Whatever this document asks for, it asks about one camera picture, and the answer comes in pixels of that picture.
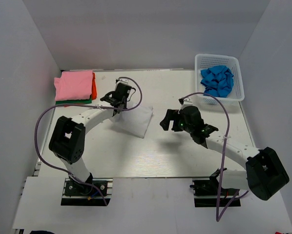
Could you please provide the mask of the white t shirt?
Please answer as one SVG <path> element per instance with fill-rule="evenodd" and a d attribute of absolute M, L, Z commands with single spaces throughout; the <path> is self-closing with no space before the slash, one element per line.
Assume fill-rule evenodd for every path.
<path fill-rule="evenodd" d="M 124 130 L 136 137 L 144 138 L 152 116 L 152 106 L 139 105 L 134 110 L 123 111 L 110 120 L 113 123 L 113 127 Z"/>

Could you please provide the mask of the blue t shirt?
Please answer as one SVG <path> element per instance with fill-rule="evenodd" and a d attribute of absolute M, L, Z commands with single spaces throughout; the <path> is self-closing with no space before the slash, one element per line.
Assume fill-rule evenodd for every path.
<path fill-rule="evenodd" d="M 213 66 L 200 71 L 201 84 L 205 87 L 205 94 L 216 98 L 226 98 L 234 86 L 234 74 L 224 65 Z"/>

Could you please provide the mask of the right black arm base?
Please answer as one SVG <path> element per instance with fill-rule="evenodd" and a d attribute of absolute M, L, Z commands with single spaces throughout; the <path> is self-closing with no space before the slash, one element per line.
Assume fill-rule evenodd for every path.
<path fill-rule="evenodd" d="M 195 208 L 215 208 L 217 204 L 217 186 L 213 186 L 210 180 L 195 179 L 189 186 L 194 192 Z M 235 189 L 222 189 L 220 195 L 220 207 L 225 207 L 234 196 Z"/>

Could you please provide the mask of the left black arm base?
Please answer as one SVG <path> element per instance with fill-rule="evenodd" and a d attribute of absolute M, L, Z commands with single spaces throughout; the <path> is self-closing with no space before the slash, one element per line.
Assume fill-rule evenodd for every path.
<path fill-rule="evenodd" d="M 63 184 L 61 206 L 104 207 L 109 204 L 112 196 L 113 179 L 94 178 L 91 186 L 79 185 L 66 178 Z"/>

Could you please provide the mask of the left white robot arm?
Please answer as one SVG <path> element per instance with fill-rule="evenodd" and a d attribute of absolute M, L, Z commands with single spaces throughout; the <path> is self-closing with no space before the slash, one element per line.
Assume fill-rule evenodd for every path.
<path fill-rule="evenodd" d="M 56 122 L 49 150 L 63 162 L 69 177 L 77 182 L 76 189 L 83 195 L 93 189 L 92 174 L 82 159 L 85 136 L 98 124 L 126 109 L 131 89 L 128 78 L 120 78 L 115 90 L 100 99 L 101 103 L 109 104 L 106 109 L 97 105 L 74 117 L 62 116 Z"/>

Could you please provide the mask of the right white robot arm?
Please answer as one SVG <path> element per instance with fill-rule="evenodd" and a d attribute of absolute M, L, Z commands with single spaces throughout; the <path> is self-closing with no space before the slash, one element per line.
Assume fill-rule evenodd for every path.
<path fill-rule="evenodd" d="M 248 190 L 266 201 L 290 181 L 274 149 L 258 149 L 225 137 L 218 128 L 206 124 L 193 105 L 180 110 L 168 109 L 160 126 L 165 131 L 185 131 L 195 143 L 224 153 L 243 167 L 242 171 L 218 169 L 210 175 L 210 188 L 215 194 L 220 195 L 227 189 Z"/>

